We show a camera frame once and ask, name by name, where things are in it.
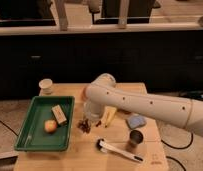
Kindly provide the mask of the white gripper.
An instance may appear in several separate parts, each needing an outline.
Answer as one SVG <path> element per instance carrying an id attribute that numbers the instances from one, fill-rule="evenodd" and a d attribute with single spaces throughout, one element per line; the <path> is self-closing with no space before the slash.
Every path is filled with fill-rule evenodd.
<path id="1" fill-rule="evenodd" d="M 104 114 L 104 106 L 87 101 L 84 104 L 84 116 L 91 122 L 98 122 Z"/>

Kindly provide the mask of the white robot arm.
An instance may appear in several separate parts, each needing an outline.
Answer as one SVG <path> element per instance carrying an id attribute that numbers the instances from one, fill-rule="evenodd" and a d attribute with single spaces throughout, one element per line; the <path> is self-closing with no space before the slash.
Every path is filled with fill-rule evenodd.
<path id="1" fill-rule="evenodd" d="M 142 94 L 117 87 L 115 78 L 101 74 L 84 90 L 89 115 L 97 118 L 105 106 L 112 106 L 166 122 L 203 137 L 203 101 L 156 94 Z"/>

